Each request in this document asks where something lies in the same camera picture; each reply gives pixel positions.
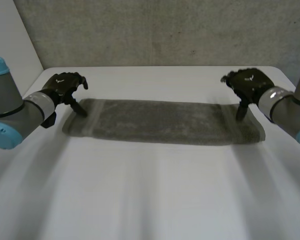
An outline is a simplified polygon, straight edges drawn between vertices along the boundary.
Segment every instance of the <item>robotic hand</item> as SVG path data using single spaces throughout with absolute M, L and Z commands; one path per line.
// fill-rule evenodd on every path
M 53 75 L 42 90 L 22 99 L 9 68 L 0 57 L 0 148 L 13 149 L 38 126 L 53 126 L 59 104 L 70 105 L 78 115 L 86 117 L 86 111 L 72 96 L 79 85 L 88 89 L 84 76 L 63 72 Z
M 55 107 L 59 104 L 70 105 L 75 113 L 82 117 L 87 117 L 87 112 L 77 103 L 72 94 L 78 89 L 79 85 L 83 85 L 84 89 L 88 89 L 88 83 L 84 76 L 74 72 L 63 72 L 53 75 L 43 86 L 41 93 L 49 96 Z M 52 113 L 42 124 L 44 128 L 49 128 L 55 124 L 56 113 Z
M 270 78 L 256 68 L 248 68 L 237 72 L 231 71 L 221 79 L 221 82 L 232 88 L 234 93 L 241 99 L 235 117 L 237 121 L 244 119 L 249 104 L 258 105 L 261 96 L 275 86 Z
M 300 143 L 300 80 L 295 92 L 287 91 L 274 83 L 256 68 L 230 72 L 221 82 L 241 99 L 236 120 L 242 121 L 249 104 L 260 111 Z

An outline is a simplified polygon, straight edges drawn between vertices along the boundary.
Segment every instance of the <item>table surface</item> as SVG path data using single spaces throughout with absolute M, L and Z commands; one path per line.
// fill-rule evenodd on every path
M 64 67 L 83 98 L 234 104 L 220 78 L 238 66 Z M 295 87 L 277 68 L 273 82 Z M 194 146 L 68 137 L 57 121 L 0 150 L 0 240 L 300 240 L 300 145 L 257 109 L 266 140 Z

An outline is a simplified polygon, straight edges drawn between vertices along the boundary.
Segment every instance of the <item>gray towel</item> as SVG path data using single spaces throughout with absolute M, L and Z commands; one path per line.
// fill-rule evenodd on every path
M 237 104 L 88 98 L 80 105 L 88 117 L 72 112 L 62 128 L 69 136 L 209 146 L 265 140 L 250 109 L 242 122 L 236 122 Z

